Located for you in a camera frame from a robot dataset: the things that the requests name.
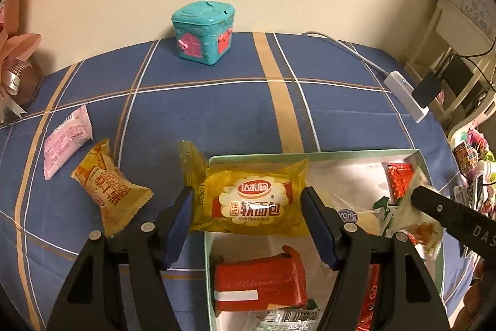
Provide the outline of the red nice snack packet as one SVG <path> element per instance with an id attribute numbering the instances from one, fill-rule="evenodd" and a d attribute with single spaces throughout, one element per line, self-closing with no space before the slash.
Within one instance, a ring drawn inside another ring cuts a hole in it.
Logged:
<path id="1" fill-rule="evenodd" d="M 357 331 L 369 331 L 371 328 L 378 295 L 379 274 L 379 264 L 369 266 L 366 294 L 361 305 L 361 312 L 356 326 Z"/>

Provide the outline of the white monkey mushroom biscuit packet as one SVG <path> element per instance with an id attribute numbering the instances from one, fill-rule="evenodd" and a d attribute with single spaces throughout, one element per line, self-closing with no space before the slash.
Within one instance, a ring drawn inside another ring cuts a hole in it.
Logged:
<path id="1" fill-rule="evenodd" d="M 423 246 L 425 258 L 435 260 L 441 249 L 443 229 L 438 221 L 413 206 L 412 196 L 417 186 L 426 186 L 428 191 L 437 193 L 424 171 L 417 167 L 405 195 L 400 198 L 390 231 L 392 235 L 406 231 Z"/>

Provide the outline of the orange yellow cake packet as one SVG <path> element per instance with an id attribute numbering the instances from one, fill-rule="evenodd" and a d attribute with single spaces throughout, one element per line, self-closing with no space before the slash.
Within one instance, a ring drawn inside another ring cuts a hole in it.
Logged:
<path id="1" fill-rule="evenodd" d="M 93 145 L 71 177 L 99 206 L 104 233 L 109 238 L 124 230 L 154 196 L 149 187 L 126 179 L 113 162 L 109 139 Z"/>

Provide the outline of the clear steamed cake packet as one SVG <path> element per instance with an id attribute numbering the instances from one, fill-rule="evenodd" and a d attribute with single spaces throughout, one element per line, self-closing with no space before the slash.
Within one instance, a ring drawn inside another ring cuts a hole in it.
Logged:
<path id="1" fill-rule="evenodd" d="M 379 209 L 359 208 L 327 191 L 318 191 L 322 203 L 333 208 L 345 223 L 355 223 L 370 235 L 380 235 L 382 228 L 381 211 Z"/>

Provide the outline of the long red patterned packet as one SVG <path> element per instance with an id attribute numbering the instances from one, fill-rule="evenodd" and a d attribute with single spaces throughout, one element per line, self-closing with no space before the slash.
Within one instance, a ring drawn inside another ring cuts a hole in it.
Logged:
<path id="1" fill-rule="evenodd" d="M 397 204 L 406 194 L 414 175 L 413 165 L 404 162 L 383 163 L 392 201 Z"/>

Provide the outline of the green white cracker packet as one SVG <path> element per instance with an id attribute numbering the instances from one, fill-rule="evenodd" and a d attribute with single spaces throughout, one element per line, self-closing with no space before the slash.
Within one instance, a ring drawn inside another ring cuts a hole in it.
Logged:
<path id="1" fill-rule="evenodd" d="M 259 331 L 312 331 L 320 324 L 319 309 L 303 308 L 270 309 L 260 318 L 255 330 Z"/>

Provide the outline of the dark red white-striped packet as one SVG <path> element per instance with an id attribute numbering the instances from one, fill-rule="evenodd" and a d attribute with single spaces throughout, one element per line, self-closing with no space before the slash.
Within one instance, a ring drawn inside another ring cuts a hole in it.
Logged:
<path id="1" fill-rule="evenodd" d="M 214 272 L 215 312 L 256 312 L 307 304 L 306 274 L 299 252 L 222 262 Z"/>

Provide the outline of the pink snack packet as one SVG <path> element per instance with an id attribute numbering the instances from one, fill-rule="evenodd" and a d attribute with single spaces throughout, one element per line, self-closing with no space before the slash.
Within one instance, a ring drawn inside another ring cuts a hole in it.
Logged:
<path id="1" fill-rule="evenodd" d="M 45 139 L 44 177 L 48 181 L 88 140 L 93 139 L 92 123 L 83 104 L 74 110 Z"/>

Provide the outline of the yellow soft bread packet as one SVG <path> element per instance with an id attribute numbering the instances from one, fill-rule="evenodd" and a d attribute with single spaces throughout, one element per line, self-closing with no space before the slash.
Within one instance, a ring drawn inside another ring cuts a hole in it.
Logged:
<path id="1" fill-rule="evenodd" d="M 196 145 L 179 142 L 185 183 L 194 189 L 193 232 L 306 237 L 300 195 L 308 160 L 292 164 L 211 165 Z"/>

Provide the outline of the green mung bean biscuit packet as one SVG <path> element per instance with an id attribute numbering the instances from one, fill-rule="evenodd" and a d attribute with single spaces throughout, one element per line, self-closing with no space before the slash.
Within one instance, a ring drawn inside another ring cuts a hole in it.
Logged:
<path id="1" fill-rule="evenodd" d="M 373 204 L 373 210 L 379 221 L 379 234 L 383 237 L 392 236 L 392 225 L 401 201 L 393 202 L 390 198 L 383 196 Z"/>

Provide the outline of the colourful toys pile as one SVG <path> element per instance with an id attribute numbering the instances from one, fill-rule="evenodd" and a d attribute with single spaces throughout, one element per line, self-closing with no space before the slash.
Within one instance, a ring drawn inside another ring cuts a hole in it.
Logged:
<path id="1" fill-rule="evenodd" d="M 461 176 L 470 192 L 475 188 L 482 194 L 477 208 L 485 213 L 495 210 L 495 153 L 489 142 L 476 128 L 461 129 L 451 140 Z"/>

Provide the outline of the white tray with teal rim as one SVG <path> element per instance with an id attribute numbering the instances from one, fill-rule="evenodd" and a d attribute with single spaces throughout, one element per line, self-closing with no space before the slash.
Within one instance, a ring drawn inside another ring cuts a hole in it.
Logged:
<path id="1" fill-rule="evenodd" d="M 318 191 L 334 193 L 359 208 L 372 210 L 375 201 L 383 196 L 391 197 L 388 178 L 383 163 L 406 162 L 415 170 L 420 167 L 431 184 L 430 173 L 424 157 L 418 150 L 358 150 L 302 154 L 245 154 L 215 156 L 211 165 L 292 164 L 300 159 L 308 160 L 306 186 Z M 306 237 L 281 237 L 260 235 L 236 235 L 207 232 L 204 235 L 207 301 L 209 322 L 213 330 L 255 330 L 260 318 L 268 310 L 256 312 L 215 312 L 214 272 L 222 262 L 253 260 L 279 255 L 288 245 L 299 252 L 306 274 L 307 304 L 296 307 L 323 312 L 337 278 L 335 271 L 320 260 L 309 233 Z"/>

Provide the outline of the black power adapter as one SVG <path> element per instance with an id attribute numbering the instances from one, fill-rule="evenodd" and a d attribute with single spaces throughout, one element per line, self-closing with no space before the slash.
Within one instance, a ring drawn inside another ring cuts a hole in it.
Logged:
<path id="1" fill-rule="evenodd" d="M 413 90 L 412 97 L 421 108 L 426 108 L 441 93 L 441 82 L 433 72 L 428 73 Z"/>

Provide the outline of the white power strip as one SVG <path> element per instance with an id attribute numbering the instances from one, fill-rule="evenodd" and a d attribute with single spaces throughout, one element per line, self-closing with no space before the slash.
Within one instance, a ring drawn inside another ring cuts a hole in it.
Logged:
<path id="1" fill-rule="evenodd" d="M 428 114 L 429 108 L 422 108 L 414 99 L 414 88 L 408 83 L 401 73 L 397 70 L 391 71 L 385 78 L 384 84 L 389 89 L 399 102 L 408 110 L 412 119 L 419 123 Z"/>

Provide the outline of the white shelf rack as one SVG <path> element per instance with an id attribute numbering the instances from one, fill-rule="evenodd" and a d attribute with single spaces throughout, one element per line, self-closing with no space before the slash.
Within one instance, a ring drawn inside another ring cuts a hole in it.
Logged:
<path id="1" fill-rule="evenodd" d="M 430 107 L 448 136 L 488 120 L 495 114 L 495 0 L 437 0 L 407 67 L 441 82 L 441 99 Z"/>

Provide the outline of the pink paper flower bouquet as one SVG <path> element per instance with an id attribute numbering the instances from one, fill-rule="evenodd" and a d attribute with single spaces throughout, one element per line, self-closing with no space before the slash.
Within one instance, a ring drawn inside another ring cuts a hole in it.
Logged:
<path id="1" fill-rule="evenodd" d="M 39 48 L 39 34 L 19 33 L 20 0 L 1 2 L 1 123 L 8 114 L 21 118 L 35 98 L 41 70 L 29 59 Z"/>

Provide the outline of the blue plaid tablecloth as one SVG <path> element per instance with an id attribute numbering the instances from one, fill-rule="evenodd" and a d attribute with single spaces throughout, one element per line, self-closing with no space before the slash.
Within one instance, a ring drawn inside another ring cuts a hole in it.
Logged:
<path id="1" fill-rule="evenodd" d="M 449 194 L 461 177 L 441 125 L 432 116 L 416 123 L 365 60 L 398 66 L 362 45 L 347 52 L 320 38 L 241 33 L 212 66 L 181 59 L 162 39 L 47 76 L 28 115 L 1 129 L 1 284 L 22 319 L 45 328 L 73 259 L 102 226 L 71 177 L 85 150 L 52 179 L 43 173 L 43 142 L 80 106 L 126 177 L 154 193 L 137 222 L 181 191 L 181 139 L 208 157 L 414 148 Z"/>

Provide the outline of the teal toy house box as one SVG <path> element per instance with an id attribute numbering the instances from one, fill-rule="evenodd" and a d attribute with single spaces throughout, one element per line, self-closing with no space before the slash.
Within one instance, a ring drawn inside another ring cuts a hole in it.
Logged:
<path id="1" fill-rule="evenodd" d="M 196 1 L 172 16 L 177 51 L 181 58 L 215 65 L 232 44 L 235 8 L 224 2 Z"/>

